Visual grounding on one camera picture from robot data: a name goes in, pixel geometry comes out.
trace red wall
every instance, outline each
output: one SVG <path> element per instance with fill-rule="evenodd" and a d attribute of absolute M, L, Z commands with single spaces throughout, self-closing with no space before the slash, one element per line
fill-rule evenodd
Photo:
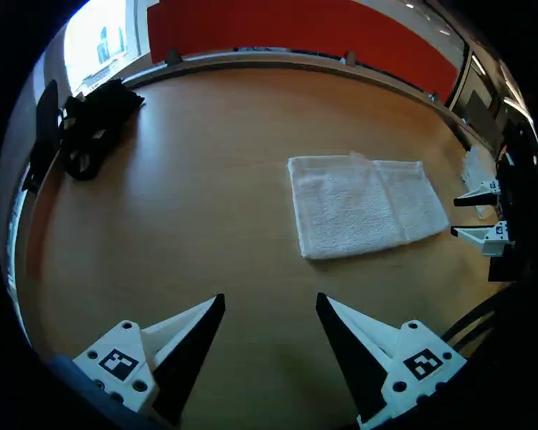
<path fill-rule="evenodd" d="M 161 0 L 148 8 L 151 58 L 233 47 L 285 47 L 343 57 L 446 100 L 457 69 L 424 39 L 352 0 Z"/>

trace wall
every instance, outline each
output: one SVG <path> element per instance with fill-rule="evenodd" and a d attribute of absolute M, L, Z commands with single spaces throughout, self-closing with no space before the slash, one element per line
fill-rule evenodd
<path fill-rule="evenodd" d="M 246 0 L 162 1 L 148 9 L 153 61 L 170 49 L 181 56 L 233 47 L 285 47 L 343 57 L 409 82 L 442 100 L 458 70 L 394 19 L 350 0 L 273 0 L 268 9 Z"/>
<path fill-rule="evenodd" d="M 46 84 L 52 79 L 56 81 L 58 85 L 58 105 L 60 107 L 72 95 L 70 83 L 67 80 L 66 63 L 64 61 L 65 34 L 66 26 L 63 26 L 48 44 L 44 57 L 44 81 Z"/>
<path fill-rule="evenodd" d="M 148 36 L 148 13 L 147 9 L 154 4 L 159 3 L 159 0 L 138 0 L 138 40 L 140 54 L 149 52 L 149 36 Z"/>
<path fill-rule="evenodd" d="M 0 265 L 6 277 L 6 243 L 11 208 L 36 138 L 34 76 L 28 76 L 8 121 L 0 155 Z"/>

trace screw hole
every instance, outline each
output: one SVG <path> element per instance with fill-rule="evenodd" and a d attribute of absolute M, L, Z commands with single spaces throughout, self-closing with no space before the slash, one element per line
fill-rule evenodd
<path fill-rule="evenodd" d="M 426 403 L 427 400 L 428 400 L 428 396 L 426 394 L 421 394 L 420 396 L 417 397 L 417 405 Z"/>
<path fill-rule="evenodd" d="M 395 390 L 397 393 L 402 393 L 404 390 L 407 389 L 407 384 L 402 381 L 398 381 L 392 384 L 392 389 Z"/>
<path fill-rule="evenodd" d="M 113 400 L 117 401 L 118 403 L 123 403 L 123 397 L 120 394 L 116 393 L 116 392 L 111 393 L 110 397 Z"/>
<path fill-rule="evenodd" d="M 133 389 L 139 391 L 140 393 L 143 393 L 145 390 L 148 389 L 148 385 L 143 381 L 134 381 Z"/>

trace white towel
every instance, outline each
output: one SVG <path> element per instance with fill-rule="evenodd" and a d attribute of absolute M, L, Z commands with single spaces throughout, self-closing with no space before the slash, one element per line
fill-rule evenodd
<path fill-rule="evenodd" d="M 301 255 L 330 259 L 437 234 L 448 218 L 418 162 L 289 158 Z"/>
<path fill-rule="evenodd" d="M 493 181 L 496 177 L 496 164 L 489 150 L 480 143 L 475 143 L 464 156 L 464 169 L 462 180 L 468 191 L 476 190 L 480 182 Z M 477 206 L 476 211 L 480 219 L 486 219 L 495 214 L 492 206 Z"/>

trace ceiling light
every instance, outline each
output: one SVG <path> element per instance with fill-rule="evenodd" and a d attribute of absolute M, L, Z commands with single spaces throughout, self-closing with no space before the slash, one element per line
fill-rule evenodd
<path fill-rule="evenodd" d="M 474 64 L 476 65 L 476 67 L 478 68 L 478 70 L 480 70 L 480 73 L 482 75 L 485 75 L 486 72 L 484 71 L 484 67 L 482 67 L 482 64 L 480 64 L 478 58 L 476 58 L 475 55 L 472 56 L 472 61 L 474 61 Z"/>

